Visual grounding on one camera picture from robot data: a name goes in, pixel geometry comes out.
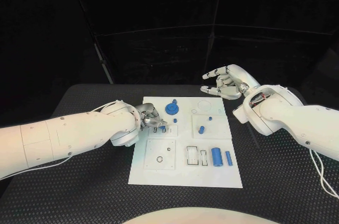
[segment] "white board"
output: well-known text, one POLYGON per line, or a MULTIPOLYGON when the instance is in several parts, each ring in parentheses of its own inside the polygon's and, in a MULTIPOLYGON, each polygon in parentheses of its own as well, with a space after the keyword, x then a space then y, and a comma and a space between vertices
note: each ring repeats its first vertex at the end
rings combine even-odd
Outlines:
POLYGON ((146 129, 139 135, 129 184, 243 188, 222 99, 144 97, 143 103, 155 104, 169 126, 166 133, 146 129), (173 99, 179 112, 169 115, 165 107, 173 99), (204 134, 198 133, 201 126, 205 126, 204 134), (188 165, 188 147, 198 147, 198 165, 188 165), (214 166, 214 147, 222 152, 222 167, 214 166), (207 151, 207 166, 202 165, 202 150, 207 151), (231 152, 232 166, 228 166, 225 151, 231 152))

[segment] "black background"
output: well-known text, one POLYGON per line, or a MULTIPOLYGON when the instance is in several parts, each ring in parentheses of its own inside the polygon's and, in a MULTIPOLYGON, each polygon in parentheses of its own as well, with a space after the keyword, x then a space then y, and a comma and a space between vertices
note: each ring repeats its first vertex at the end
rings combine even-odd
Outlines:
POLYGON ((51 117, 69 86, 214 84, 243 66, 339 109, 339 0, 0 0, 0 126, 51 117))

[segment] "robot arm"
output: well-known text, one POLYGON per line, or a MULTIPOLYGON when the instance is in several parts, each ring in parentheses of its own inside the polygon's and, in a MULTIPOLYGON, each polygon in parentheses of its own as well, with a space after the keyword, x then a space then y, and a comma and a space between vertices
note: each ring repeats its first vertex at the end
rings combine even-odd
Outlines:
POLYGON ((2 128, 0 178, 97 149, 108 140, 114 146, 132 146, 144 127, 166 124, 153 104, 133 107, 116 101, 104 106, 101 112, 67 115, 2 128))
POLYGON ((300 145, 339 161, 339 111, 319 105, 303 106, 287 88, 261 86, 237 65, 214 70, 204 79, 220 74, 217 88, 204 86, 201 90, 230 100, 244 94, 243 105, 234 110, 240 122, 250 122, 266 136, 284 128, 300 145))

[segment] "robotic hand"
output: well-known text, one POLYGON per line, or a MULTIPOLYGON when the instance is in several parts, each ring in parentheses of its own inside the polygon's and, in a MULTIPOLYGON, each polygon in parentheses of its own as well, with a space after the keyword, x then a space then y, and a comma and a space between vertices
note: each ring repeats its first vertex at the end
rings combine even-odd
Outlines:
POLYGON ((339 161, 339 111, 320 105, 303 106, 296 95, 280 85, 260 85, 237 65, 221 67, 204 75, 217 78, 217 88, 201 90, 228 100, 244 94, 243 105, 234 115, 250 122, 266 136, 284 128, 300 145, 339 161))
POLYGON ((150 103, 133 107, 117 100, 95 110, 0 129, 0 179, 97 149, 108 139, 132 146, 146 127, 168 125, 150 103))

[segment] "black textured table surface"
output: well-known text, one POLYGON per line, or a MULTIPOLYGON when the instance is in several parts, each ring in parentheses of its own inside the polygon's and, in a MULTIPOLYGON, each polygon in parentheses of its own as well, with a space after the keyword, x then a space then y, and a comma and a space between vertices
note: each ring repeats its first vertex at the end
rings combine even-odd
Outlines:
MULTIPOLYGON (((54 117, 114 100, 139 105, 144 96, 211 97, 199 88, 75 85, 54 117)), ((114 147, 107 142, 62 165, 15 177, 0 199, 0 223, 123 223, 152 211, 189 206, 231 209, 286 224, 338 224, 339 201, 322 190, 309 150, 284 130, 266 137, 237 121, 232 110, 241 100, 224 100, 224 105, 243 189, 129 185, 134 146, 114 147)), ((339 162, 322 158, 326 179, 339 190, 339 162)))

